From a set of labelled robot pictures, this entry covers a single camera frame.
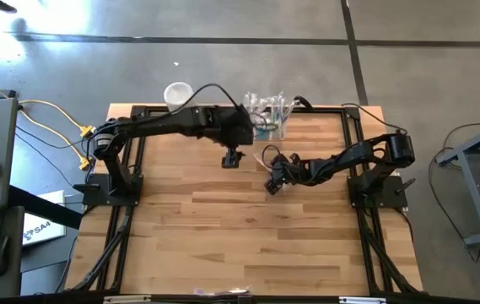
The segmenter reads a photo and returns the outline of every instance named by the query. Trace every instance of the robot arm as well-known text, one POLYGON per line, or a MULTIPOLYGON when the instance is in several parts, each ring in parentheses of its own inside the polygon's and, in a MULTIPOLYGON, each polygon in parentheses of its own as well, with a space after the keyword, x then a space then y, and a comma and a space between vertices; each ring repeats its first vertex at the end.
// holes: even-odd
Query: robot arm
POLYGON ((406 134, 384 134, 376 138, 353 144, 341 154, 329 159, 301 160, 297 154, 290 156, 292 162, 282 155, 272 160, 272 172, 265 188, 275 194, 283 184, 300 184, 316 186, 330 180, 333 174, 357 165, 375 163, 373 169, 365 171, 358 180, 359 190, 368 193, 376 189, 377 184, 384 181, 396 168, 410 166, 414 162, 412 141, 406 134), (375 146, 386 143, 384 155, 375 156, 375 146))
POLYGON ((132 192, 131 173, 118 157, 127 140, 170 133, 209 138, 228 148, 222 159, 223 168, 238 167, 243 154, 236 148, 241 144, 253 144, 253 125, 243 106, 197 106, 161 117, 111 119, 100 126, 94 135, 94 156, 103 160, 108 169, 110 195, 132 192))

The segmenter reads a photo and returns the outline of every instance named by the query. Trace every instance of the metal stand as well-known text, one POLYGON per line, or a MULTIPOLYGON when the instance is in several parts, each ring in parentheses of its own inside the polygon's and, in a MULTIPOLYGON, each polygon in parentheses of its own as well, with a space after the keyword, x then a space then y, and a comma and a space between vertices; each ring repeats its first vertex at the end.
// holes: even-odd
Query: metal stand
MULTIPOLYGON (((461 165, 462 168, 463 177, 465 178, 465 183, 470 195, 472 196, 477 217, 480 221, 480 192, 467 160, 468 155, 477 153, 480 153, 480 134, 476 135, 474 138, 468 140, 464 144, 461 144, 456 148, 440 155, 436 158, 436 163, 439 166, 445 166, 454 160, 459 161, 459 165, 461 165)), ((465 243, 467 245, 480 243, 480 234, 465 238, 465 243)))

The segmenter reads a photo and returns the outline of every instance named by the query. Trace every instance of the plastic container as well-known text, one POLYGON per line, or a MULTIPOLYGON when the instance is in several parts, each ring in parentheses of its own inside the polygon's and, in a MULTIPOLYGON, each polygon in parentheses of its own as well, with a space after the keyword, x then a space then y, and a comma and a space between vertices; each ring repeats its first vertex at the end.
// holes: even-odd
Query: plastic container
MULTIPOLYGON (((166 102, 169 111, 175 111, 191 97, 192 93, 192 87, 189 84, 183 82, 173 83, 164 89, 164 102, 166 102)), ((187 106, 195 105, 196 102, 192 100, 187 106)))

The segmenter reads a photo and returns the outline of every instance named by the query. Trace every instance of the wooden tabletop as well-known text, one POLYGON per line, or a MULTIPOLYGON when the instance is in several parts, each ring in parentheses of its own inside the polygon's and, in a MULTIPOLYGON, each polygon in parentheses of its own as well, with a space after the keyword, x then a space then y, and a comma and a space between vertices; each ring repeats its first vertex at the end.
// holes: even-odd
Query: wooden tabletop
MULTIPOLYGON (((108 117, 129 117, 132 106, 111 104, 108 117)), ((367 109, 382 118, 380 107, 367 109)), ((365 138, 386 132, 364 113, 361 120, 365 138)), ((328 158, 345 148, 341 117, 295 113, 286 139, 271 143, 285 155, 328 158)), ((263 186, 268 173, 253 156, 267 144, 240 147, 247 155, 240 168, 225 170, 225 149, 208 139, 179 134, 146 139, 143 197, 133 217, 122 294, 191 294, 195 289, 219 292, 248 286, 257 295, 368 294, 358 221, 348 202, 348 171, 316 187, 293 186, 271 196, 263 186)), ((106 172, 102 164, 96 171, 106 172)), ((103 206, 84 216, 67 288, 102 253, 110 214, 111 208, 103 206)), ((393 209, 381 209, 380 220, 388 255, 421 290, 406 221, 393 209)), ((380 264, 375 258, 373 264, 382 286, 380 264)))

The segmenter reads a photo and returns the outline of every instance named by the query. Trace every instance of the concrete floor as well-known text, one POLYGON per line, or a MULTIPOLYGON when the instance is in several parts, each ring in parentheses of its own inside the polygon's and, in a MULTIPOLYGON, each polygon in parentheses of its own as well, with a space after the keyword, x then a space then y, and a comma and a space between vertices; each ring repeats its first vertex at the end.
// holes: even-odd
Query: concrete floor
MULTIPOLYGON (((238 100, 246 91, 283 90, 316 104, 358 102, 348 46, 269 46, 19 42, 2 31, 54 34, 346 39, 338 0, 10 0, 15 15, 0 13, 0 87, 20 99, 56 102, 75 119, 99 125, 111 102, 161 102, 167 84, 222 84, 238 100)), ((480 0, 349 0, 358 39, 480 41, 480 0)), ((454 127, 480 122, 480 47, 359 47, 370 105, 383 106, 386 120, 407 128, 417 161, 402 171, 415 177, 407 190, 418 265, 426 291, 480 299, 480 262, 474 263, 436 205, 427 183, 430 159, 454 127)), ((202 99, 223 98, 208 91, 202 99)), ((76 140, 78 130, 51 109, 30 114, 76 140)), ((55 144, 47 131, 22 117, 19 125, 55 144)), ((451 144, 480 128, 456 134, 451 144)), ((81 182, 71 150, 35 143, 72 182, 81 182)), ((477 228, 470 198, 458 172, 437 170, 434 185, 466 233, 477 228)), ((12 184, 32 193, 73 190, 41 157, 17 140, 12 184)), ((68 244, 65 246, 67 256, 68 244)), ((58 267, 24 275, 30 286, 56 282, 58 267)))

